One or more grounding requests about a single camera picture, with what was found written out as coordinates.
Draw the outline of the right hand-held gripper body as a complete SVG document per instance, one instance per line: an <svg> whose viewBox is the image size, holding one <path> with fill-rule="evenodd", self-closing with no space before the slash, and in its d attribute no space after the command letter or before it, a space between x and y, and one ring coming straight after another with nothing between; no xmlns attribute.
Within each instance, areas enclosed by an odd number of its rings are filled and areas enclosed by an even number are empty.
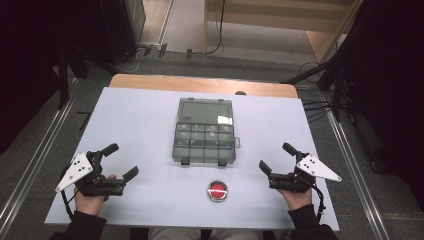
<svg viewBox="0 0 424 240"><path fill-rule="evenodd" d="M305 193L316 183L317 178L341 182L342 177L336 174L317 157L300 151L290 151L296 159L294 170L287 174L273 173L267 167L267 177L271 189L286 190L293 193Z"/></svg>

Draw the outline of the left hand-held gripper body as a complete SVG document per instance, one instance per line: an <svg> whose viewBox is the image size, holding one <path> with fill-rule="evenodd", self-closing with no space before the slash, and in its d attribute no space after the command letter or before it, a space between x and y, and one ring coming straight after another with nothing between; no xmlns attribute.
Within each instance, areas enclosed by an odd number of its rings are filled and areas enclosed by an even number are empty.
<svg viewBox="0 0 424 240"><path fill-rule="evenodd" d="M101 160L111 151L97 151L78 154L65 168L57 193L75 185L86 197L122 196L126 185L124 179L107 179L102 175Z"/></svg>

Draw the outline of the person's right hand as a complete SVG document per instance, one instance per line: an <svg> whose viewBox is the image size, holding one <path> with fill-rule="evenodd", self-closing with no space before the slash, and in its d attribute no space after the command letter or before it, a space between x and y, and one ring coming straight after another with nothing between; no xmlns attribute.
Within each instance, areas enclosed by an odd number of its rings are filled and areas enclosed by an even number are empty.
<svg viewBox="0 0 424 240"><path fill-rule="evenodd" d="M287 190L279 190L279 193L285 199L290 211L302 208L312 203L312 190L309 189L305 193L293 193Z"/></svg>

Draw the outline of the person's left hand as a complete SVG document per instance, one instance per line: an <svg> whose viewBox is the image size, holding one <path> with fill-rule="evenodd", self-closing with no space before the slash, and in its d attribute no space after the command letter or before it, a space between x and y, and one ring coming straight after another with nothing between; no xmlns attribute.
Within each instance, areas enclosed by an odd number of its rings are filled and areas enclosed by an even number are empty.
<svg viewBox="0 0 424 240"><path fill-rule="evenodd" d="M75 208L84 214L98 216L105 202L104 196L86 197L77 187L74 188Z"/></svg>

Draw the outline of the white table mat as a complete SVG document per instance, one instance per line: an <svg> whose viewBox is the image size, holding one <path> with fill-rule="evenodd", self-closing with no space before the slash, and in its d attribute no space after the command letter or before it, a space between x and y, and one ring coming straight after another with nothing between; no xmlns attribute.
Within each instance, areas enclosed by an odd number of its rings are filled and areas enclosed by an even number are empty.
<svg viewBox="0 0 424 240"><path fill-rule="evenodd" d="M300 100L230 96L235 135L241 141L236 160L182 166L172 147L178 105L183 93L126 88L103 90L77 147L97 151L117 143L118 151L102 161L106 175L139 174L120 197L111 197L102 217L111 225L239 229L290 229L293 224L282 196L269 188L260 170L263 160L273 171L293 170L294 157L282 148L316 151ZM228 195L213 202L208 185L224 182Z"/></svg>

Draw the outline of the black hex key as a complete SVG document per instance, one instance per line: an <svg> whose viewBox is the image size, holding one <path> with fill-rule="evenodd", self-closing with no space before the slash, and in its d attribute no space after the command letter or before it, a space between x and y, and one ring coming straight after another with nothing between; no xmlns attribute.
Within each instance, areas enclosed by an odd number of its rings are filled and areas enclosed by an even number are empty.
<svg viewBox="0 0 424 240"><path fill-rule="evenodd" d="M83 130L85 130L85 128L86 128L86 126L87 126L87 124L88 124L88 122L89 122L89 120L90 120L90 118L92 116L92 112L88 112L88 111L77 111L77 114L84 115L85 116L85 118L83 120L83 123L82 123L82 125L79 128L79 131L82 132Z"/></svg>

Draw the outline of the red round button object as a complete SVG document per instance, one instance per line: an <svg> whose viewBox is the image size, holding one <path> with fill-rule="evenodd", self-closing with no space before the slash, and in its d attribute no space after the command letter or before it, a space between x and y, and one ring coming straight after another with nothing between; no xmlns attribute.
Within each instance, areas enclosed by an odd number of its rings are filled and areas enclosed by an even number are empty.
<svg viewBox="0 0 424 240"><path fill-rule="evenodd" d="M228 195L227 185L219 180L212 181L207 188L207 195L213 202L222 202Z"/></svg>

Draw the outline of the clear plastic compartment box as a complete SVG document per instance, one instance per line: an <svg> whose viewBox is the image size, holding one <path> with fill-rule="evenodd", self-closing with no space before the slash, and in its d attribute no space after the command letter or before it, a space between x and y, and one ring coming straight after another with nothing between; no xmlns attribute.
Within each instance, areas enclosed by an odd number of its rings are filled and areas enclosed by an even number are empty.
<svg viewBox="0 0 424 240"><path fill-rule="evenodd" d="M181 165L227 166L236 160L232 101L181 98L172 157Z"/></svg>

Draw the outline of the black tripod stand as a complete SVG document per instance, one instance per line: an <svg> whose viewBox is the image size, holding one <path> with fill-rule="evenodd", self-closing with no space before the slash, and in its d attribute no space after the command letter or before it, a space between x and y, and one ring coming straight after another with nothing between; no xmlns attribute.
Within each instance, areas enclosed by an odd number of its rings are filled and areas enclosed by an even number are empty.
<svg viewBox="0 0 424 240"><path fill-rule="evenodd" d="M303 80L306 80L310 76L322 72L322 76L317 83L318 89L328 90L331 86L334 86L331 110L336 121L339 122L341 109L340 100L345 79L345 55L345 50L338 50L329 60L325 61L324 63L318 64L314 68L301 73L292 79L281 80L280 84L294 85Z"/></svg>

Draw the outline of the black metal stand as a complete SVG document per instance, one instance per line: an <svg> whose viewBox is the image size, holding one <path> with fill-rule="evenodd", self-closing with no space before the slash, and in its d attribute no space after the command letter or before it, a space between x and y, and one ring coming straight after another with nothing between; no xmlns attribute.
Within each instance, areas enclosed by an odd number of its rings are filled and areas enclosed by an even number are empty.
<svg viewBox="0 0 424 240"><path fill-rule="evenodd" d="M90 53L88 50L85 50L80 46L64 42L58 51L58 78L60 94L58 105L59 110L62 110L65 104L69 101L68 68L71 68L78 78L86 78L88 76L88 68L84 63L85 59L94 62L97 66L103 68L111 75L118 73L115 68L93 53Z"/></svg>

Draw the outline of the wooden table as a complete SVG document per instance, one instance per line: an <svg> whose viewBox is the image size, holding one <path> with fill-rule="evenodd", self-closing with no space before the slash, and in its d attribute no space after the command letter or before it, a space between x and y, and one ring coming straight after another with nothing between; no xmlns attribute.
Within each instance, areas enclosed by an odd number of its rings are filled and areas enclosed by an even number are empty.
<svg viewBox="0 0 424 240"><path fill-rule="evenodd" d="M250 82L232 79L196 78L167 75L116 74L109 84L115 88L185 91L198 93L236 94L297 98L296 88L290 84Z"/></svg>

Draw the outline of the metal floor rail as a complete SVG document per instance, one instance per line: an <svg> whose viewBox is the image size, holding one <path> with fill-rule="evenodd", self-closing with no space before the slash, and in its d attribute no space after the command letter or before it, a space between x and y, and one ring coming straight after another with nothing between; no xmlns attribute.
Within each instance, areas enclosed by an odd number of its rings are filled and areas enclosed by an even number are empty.
<svg viewBox="0 0 424 240"><path fill-rule="evenodd" d="M343 159L346 162L349 174L352 178L359 200L363 207L367 221L373 232L375 240L391 240L388 230L384 224L382 215L374 201L374 198L368 188L363 174L356 161L356 157L352 151L350 143L346 137L342 124L336 120L331 110L327 113L327 118L333 129L333 133L338 142Z"/></svg>
<svg viewBox="0 0 424 240"><path fill-rule="evenodd" d="M38 144L25 171L19 179L13 192L0 210L0 239L3 239L11 227L25 197L27 196L36 176L38 175L47 154L50 151L59 131L61 130L70 109L73 106L75 92L80 87L81 80L74 78L70 84L70 98L61 110L55 112L54 118L46 130L41 142Z"/></svg>

